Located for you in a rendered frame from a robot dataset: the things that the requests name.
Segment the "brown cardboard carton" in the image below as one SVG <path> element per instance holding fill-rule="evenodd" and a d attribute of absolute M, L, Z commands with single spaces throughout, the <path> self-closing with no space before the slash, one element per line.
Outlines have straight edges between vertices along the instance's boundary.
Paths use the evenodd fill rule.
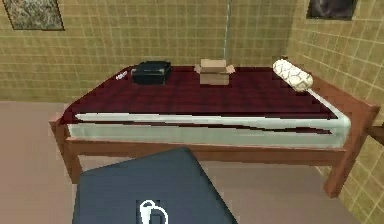
<path fill-rule="evenodd" d="M 235 67 L 228 65 L 225 59 L 201 59 L 194 71 L 199 74 L 202 85 L 228 85 Z"/>

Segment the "white patterned pillow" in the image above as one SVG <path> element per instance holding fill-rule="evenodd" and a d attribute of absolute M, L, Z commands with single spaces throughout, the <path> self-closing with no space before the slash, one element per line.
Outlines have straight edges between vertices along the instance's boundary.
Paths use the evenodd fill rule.
<path fill-rule="evenodd" d="M 279 59 L 272 65 L 272 69 L 283 81 L 285 81 L 296 92 L 304 92 L 313 85 L 313 77 L 293 65 L 285 59 Z"/>

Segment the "wooden bed with maroon cover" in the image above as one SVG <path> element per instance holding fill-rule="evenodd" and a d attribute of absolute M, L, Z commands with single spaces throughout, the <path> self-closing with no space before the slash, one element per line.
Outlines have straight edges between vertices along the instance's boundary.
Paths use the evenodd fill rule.
<path fill-rule="evenodd" d="M 316 78 L 298 93 L 269 67 L 243 67 L 228 85 L 202 85 L 190 66 L 164 85 L 115 76 L 70 104 L 50 126 L 69 178 L 80 156 L 143 157 L 186 146 L 204 161 L 328 166 L 324 185 L 337 196 L 379 106 Z"/>

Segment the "black laptop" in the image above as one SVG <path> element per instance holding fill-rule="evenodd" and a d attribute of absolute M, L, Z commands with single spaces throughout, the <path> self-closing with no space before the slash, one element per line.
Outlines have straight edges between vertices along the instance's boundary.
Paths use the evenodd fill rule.
<path fill-rule="evenodd" d="M 140 85 L 164 85 L 171 73 L 167 61 L 145 61 L 131 70 L 133 82 Z"/>

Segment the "thin grey pole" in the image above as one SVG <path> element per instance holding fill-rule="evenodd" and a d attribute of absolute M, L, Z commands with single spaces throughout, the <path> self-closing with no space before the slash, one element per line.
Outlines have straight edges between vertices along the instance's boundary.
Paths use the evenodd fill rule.
<path fill-rule="evenodd" d="M 225 23 L 225 35 L 224 35 L 224 45 L 223 45 L 223 57 L 224 59 L 228 58 L 228 42 L 229 42 L 229 35 L 230 35 L 230 19 L 231 19 L 231 13 L 232 13 L 232 1 L 233 0 L 227 0 L 226 5 L 226 23 Z"/>

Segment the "framed picture with dark print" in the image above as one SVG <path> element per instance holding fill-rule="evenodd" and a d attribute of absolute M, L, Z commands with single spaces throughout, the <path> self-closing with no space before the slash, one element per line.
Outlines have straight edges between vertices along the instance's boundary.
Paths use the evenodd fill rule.
<path fill-rule="evenodd" d="M 351 20 L 358 0 L 310 0 L 306 18 Z"/>

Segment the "framed picture with mottled print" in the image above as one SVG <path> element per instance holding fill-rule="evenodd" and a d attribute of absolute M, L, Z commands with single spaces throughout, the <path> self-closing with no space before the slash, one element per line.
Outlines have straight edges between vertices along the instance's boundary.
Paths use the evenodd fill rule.
<path fill-rule="evenodd" d="M 0 0 L 14 30 L 64 31 L 57 0 Z"/>

